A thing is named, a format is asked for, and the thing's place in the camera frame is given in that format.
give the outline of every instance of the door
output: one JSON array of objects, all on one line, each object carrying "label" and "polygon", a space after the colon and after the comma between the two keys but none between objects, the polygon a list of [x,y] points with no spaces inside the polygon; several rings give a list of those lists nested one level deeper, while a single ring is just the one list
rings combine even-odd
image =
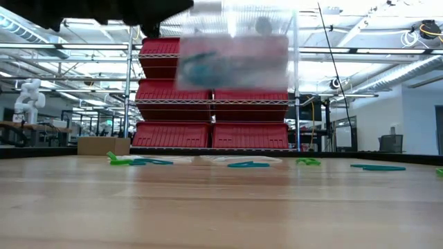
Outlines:
[{"label": "door", "polygon": [[443,106],[435,106],[435,117],[437,121],[437,146],[438,154],[443,155]]}]

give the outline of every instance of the pole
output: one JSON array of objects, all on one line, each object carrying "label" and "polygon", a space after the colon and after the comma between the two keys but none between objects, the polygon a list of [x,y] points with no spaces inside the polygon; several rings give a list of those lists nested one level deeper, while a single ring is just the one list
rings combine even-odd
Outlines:
[{"label": "pole", "polygon": [[96,128],[96,136],[98,136],[100,134],[100,130],[98,127],[98,124],[100,124],[100,112],[97,111],[97,128]]},{"label": "pole", "polygon": [[112,115],[112,128],[111,128],[111,136],[114,136],[114,115]]},{"label": "pole", "polygon": [[129,43],[127,46],[127,70],[126,70],[126,87],[125,87],[125,127],[123,129],[123,137],[127,138],[129,129],[129,88],[131,86],[131,66],[132,66],[132,37],[134,36],[134,28],[131,27],[129,32]]},{"label": "pole", "polygon": [[89,120],[89,135],[91,135],[91,133],[92,133],[92,117]]},{"label": "pole", "polygon": [[293,34],[293,81],[294,81],[294,88],[295,88],[295,99],[296,99],[296,140],[297,140],[297,151],[301,151],[300,147],[300,91],[298,89],[298,49],[296,48],[296,44],[298,41],[297,37],[297,12],[293,11],[292,13],[292,34]]},{"label": "pole", "polygon": [[78,136],[82,136],[82,121],[83,121],[83,114],[80,114],[80,126],[78,128]]}]

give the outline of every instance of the red plastic storage bin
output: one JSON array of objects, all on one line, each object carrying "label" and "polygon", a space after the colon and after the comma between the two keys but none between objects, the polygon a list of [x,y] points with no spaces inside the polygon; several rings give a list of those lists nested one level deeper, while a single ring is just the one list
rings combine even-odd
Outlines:
[{"label": "red plastic storage bin", "polygon": [[[287,92],[215,90],[215,100],[288,100]],[[215,106],[216,121],[283,122],[287,105],[220,104]]]},{"label": "red plastic storage bin", "polygon": [[213,148],[288,149],[284,123],[215,123]]},{"label": "red plastic storage bin", "polygon": [[[210,100],[211,91],[178,91],[174,80],[140,80],[136,100]],[[210,121],[208,104],[137,104],[145,120]]]},{"label": "red plastic storage bin", "polygon": [[132,146],[207,148],[208,123],[138,122]]},{"label": "red plastic storage bin", "polygon": [[[145,38],[140,55],[179,54],[180,38]],[[140,58],[141,66],[149,79],[174,79],[178,58]]]}]

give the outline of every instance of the wooden tabletop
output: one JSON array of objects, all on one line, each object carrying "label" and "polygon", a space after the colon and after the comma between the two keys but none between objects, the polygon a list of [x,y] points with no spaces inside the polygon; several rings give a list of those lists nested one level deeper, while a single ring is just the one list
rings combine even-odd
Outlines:
[{"label": "wooden tabletop", "polygon": [[435,167],[320,160],[261,169],[199,158],[144,167],[100,156],[0,160],[0,248],[443,248]]},{"label": "wooden tabletop", "polygon": [[[12,121],[0,121],[0,124],[4,124],[4,125],[10,125],[16,128],[21,128],[21,123],[18,122],[12,122]],[[23,125],[24,129],[30,129],[30,130],[35,130],[35,131],[52,131],[53,128],[48,127],[46,125],[40,125],[40,124],[24,124]],[[72,129],[68,129],[68,128],[57,128],[59,132],[61,133],[71,133]]]}]

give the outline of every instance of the clear plastic bag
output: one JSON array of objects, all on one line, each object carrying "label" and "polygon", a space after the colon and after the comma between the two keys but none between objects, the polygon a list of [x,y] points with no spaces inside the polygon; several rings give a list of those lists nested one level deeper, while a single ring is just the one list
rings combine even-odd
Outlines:
[{"label": "clear plastic bag", "polygon": [[287,37],[293,10],[269,3],[223,1],[218,13],[194,12],[187,17],[177,88],[286,91],[289,47],[298,47],[297,39]]}]

